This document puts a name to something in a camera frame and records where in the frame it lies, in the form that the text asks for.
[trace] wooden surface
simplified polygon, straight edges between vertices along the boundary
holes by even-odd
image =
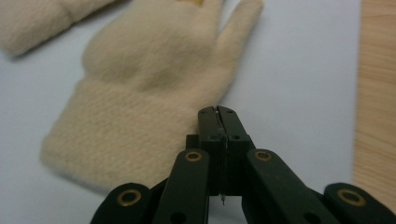
[[[363,0],[354,184],[396,212],[396,1]]]

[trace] white table surface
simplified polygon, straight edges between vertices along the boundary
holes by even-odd
[[[223,24],[236,2],[225,4]],[[0,54],[1,224],[89,223],[105,198],[54,174],[38,155],[83,77],[86,44],[128,4],[101,10],[20,58]],[[256,147],[276,152],[320,192],[351,180],[359,15],[358,0],[267,0],[220,102],[237,112]],[[239,203],[212,199],[209,223],[246,223]]]

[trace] glove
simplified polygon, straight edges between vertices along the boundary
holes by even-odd
[[[21,55],[113,1],[0,0],[0,49]]]
[[[86,76],[44,140],[44,164],[100,189],[167,178],[197,111],[232,82],[262,0],[242,0],[219,33],[221,8],[134,0],[87,47]]]

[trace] glove finger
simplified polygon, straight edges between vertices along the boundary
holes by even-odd
[[[263,9],[262,0],[241,0],[217,39],[217,59],[236,63],[255,21]]]

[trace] cream knit glove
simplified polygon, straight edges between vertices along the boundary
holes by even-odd
[[[17,56],[114,0],[0,0],[0,49]]]
[[[262,0],[242,0],[218,33],[221,0],[134,0],[83,57],[86,76],[45,139],[42,161],[105,189],[169,176],[197,112],[233,80]]]

